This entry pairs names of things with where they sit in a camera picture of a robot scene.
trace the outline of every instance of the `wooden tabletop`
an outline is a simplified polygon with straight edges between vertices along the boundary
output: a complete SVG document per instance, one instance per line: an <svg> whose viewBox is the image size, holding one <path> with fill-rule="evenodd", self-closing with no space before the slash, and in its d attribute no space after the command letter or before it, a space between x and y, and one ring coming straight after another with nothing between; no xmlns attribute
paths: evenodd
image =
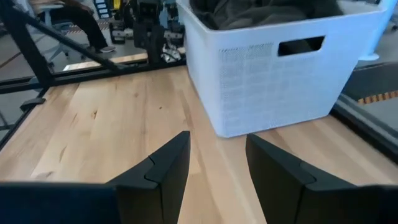
<svg viewBox="0 0 398 224"><path fill-rule="evenodd" d="M106 182L183 130L190 170L179 223L265 223L245 136L215 135L186 67L51 88L0 152L0 180ZM354 184L398 183L398 170L331 116L258 133Z"/></svg>

